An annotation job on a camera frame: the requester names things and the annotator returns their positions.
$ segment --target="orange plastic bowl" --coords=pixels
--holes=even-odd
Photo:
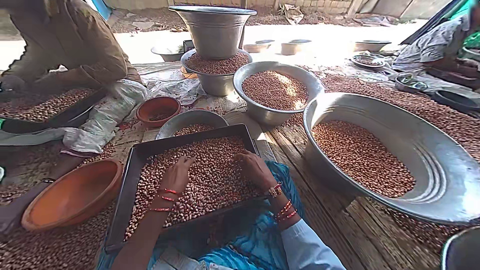
[[[121,176],[122,164],[117,160],[99,160],[69,172],[30,203],[22,226],[44,231],[96,215],[117,197]]]
[[[180,107],[180,102],[171,97],[152,98],[140,105],[137,110],[137,118],[149,128],[158,128],[177,115],[180,112]],[[155,115],[168,112],[172,112],[173,114],[165,119],[150,121],[150,118]]]

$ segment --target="metal plate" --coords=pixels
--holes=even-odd
[[[380,62],[382,64],[378,65],[378,66],[367,65],[367,64],[358,62],[359,59],[365,59],[365,60],[368,60],[370,62]],[[362,67],[362,68],[381,68],[381,67],[385,66],[385,64],[386,64],[385,61],[383,61],[383,59],[381,59],[381,58],[377,58],[377,57],[370,56],[370,55],[364,55],[364,54],[359,54],[359,55],[353,56],[351,61],[355,65],[357,65],[359,67]]]
[[[399,198],[388,198],[342,172],[313,139],[312,128],[329,120],[350,122],[374,134],[406,165],[416,180],[413,190]],[[303,125],[309,140],[306,160],[322,179],[347,183],[364,196],[422,220],[464,224],[480,217],[478,162],[422,118],[375,98],[326,93],[307,105]]]

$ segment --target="large aluminum bowl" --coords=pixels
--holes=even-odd
[[[252,56],[247,53],[246,51],[239,49],[242,53],[248,56],[248,63],[253,61]],[[186,68],[191,70],[192,72],[196,73],[198,79],[200,80],[200,84],[202,85],[204,91],[213,96],[224,97],[228,96],[233,93],[233,75],[234,73],[230,74],[207,74],[200,71],[196,71],[187,65],[187,59],[196,53],[196,49],[192,49],[186,53],[184,53],[180,59],[181,64]]]
[[[155,140],[173,137],[178,130],[191,124],[206,124],[213,128],[228,126],[227,121],[214,112],[209,110],[189,110],[168,120],[158,131]]]
[[[317,146],[312,128],[340,120],[373,133],[416,180],[399,198],[377,194],[342,172]],[[354,186],[363,195],[405,214],[439,223],[468,223],[480,217],[480,166],[455,140],[422,118],[378,99],[326,93],[303,114],[308,137],[305,158],[323,179]]]
[[[243,26],[255,10],[210,7],[172,6],[187,25],[193,44],[202,57],[227,59],[238,52]]]
[[[283,124],[290,116],[292,116],[292,114],[301,113],[304,110],[304,108],[298,110],[277,110],[265,107],[245,95],[241,86],[243,81],[253,74],[267,70],[276,71],[301,81],[307,87],[307,103],[317,97],[317,95],[325,92],[325,86],[322,82],[311,72],[300,67],[271,61],[246,64],[235,72],[235,76],[233,77],[233,87],[235,87],[235,90],[241,98],[247,102],[247,113],[259,123],[269,126],[278,126]]]

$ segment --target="debris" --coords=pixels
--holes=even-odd
[[[140,29],[147,29],[154,25],[154,22],[133,22],[132,25]]]

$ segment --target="patterned shirt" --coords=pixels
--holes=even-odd
[[[410,71],[442,58],[455,59],[463,41],[472,33],[468,14],[444,22],[403,49],[392,68]]]

